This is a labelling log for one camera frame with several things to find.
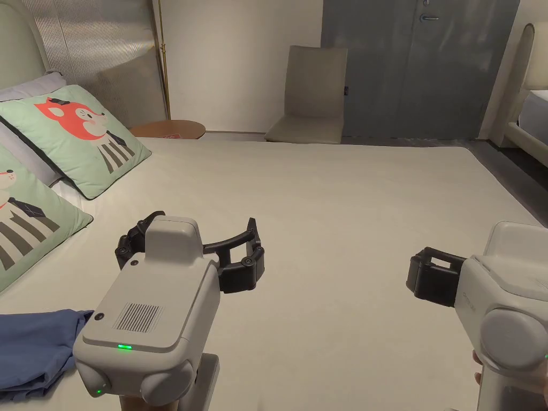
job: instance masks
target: human hand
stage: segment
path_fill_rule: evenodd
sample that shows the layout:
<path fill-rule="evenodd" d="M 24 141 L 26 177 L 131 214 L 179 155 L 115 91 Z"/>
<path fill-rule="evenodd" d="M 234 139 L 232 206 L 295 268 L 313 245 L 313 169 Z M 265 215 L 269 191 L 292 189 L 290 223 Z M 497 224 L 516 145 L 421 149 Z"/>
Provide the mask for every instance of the human hand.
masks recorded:
<path fill-rule="evenodd" d="M 476 351 L 472 351 L 472 358 L 474 359 L 474 361 L 475 361 L 476 363 L 478 363 L 479 365 L 483 366 L 483 363 L 482 363 L 481 360 L 479 359 L 478 354 L 476 354 Z M 474 379 L 476 380 L 476 382 L 478 383 L 478 385 L 481 385 L 481 373 L 475 373 L 475 374 L 474 374 Z"/>
<path fill-rule="evenodd" d="M 478 354 L 476 353 L 476 351 L 472 351 L 472 358 L 476 363 L 483 366 L 483 363 L 479 359 Z M 481 379 L 482 379 L 481 373 L 475 373 L 474 374 L 474 379 L 476 380 L 476 382 L 479 385 L 481 385 Z M 546 380 L 546 383 L 544 384 L 544 393 L 543 394 L 544 394 L 544 399 L 546 400 L 546 404 L 548 405 L 548 379 Z"/>

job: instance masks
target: chair seat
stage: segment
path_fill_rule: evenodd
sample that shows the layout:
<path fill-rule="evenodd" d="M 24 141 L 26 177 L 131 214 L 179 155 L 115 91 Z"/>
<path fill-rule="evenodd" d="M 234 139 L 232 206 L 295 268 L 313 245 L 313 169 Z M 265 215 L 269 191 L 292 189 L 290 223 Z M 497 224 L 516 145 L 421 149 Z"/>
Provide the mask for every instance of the chair seat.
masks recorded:
<path fill-rule="evenodd" d="M 267 141 L 298 144 L 340 144 L 342 118 L 284 116 L 266 134 Z"/>

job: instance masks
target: beige chair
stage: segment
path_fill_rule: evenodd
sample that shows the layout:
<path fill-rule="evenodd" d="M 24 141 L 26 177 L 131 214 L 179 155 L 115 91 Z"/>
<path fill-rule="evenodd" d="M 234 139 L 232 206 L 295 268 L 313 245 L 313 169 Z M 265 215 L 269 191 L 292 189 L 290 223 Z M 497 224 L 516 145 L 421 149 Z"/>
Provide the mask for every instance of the beige chair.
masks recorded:
<path fill-rule="evenodd" d="M 347 49 L 292 46 L 286 109 L 267 141 L 340 144 L 344 126 Z"/>

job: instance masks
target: chair backrest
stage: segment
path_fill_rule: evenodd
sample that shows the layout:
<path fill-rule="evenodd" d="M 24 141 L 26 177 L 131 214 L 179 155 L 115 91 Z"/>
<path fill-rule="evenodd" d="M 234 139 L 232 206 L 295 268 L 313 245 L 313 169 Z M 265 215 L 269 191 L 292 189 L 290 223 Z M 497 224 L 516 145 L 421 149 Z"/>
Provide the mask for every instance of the chair backrest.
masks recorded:
<path fill-rule="evenodd" d="M 348 50 L 291 46 L 286 115 L 342 118 Z"/>

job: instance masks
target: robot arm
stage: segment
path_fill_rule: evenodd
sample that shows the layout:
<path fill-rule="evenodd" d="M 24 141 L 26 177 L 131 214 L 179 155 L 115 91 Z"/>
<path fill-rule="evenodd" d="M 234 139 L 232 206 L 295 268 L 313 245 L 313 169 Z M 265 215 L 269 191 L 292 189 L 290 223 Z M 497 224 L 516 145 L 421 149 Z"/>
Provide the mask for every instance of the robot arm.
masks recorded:
<path fill-rule="evenodd" d="M 501 222 L 484 255 L 464 259 L 426 248 L 411 258 L 407 287 L 454 307 L 484 364 L 478 411 L 548 409 L 547 249 L 547 229 Z"/>
<path fill-rule="evenodd" d="M 244 243 L 248 256 L 232 263 Z M 207 410 L 219 367 L 203 349 L 220 292 L 252 290 L 264 272 L 255 220 L 204 246 L 194 220 L 156 212 L 121 237 L 116 257 L 121 272 L 73 349 L 86 389 Z"/>

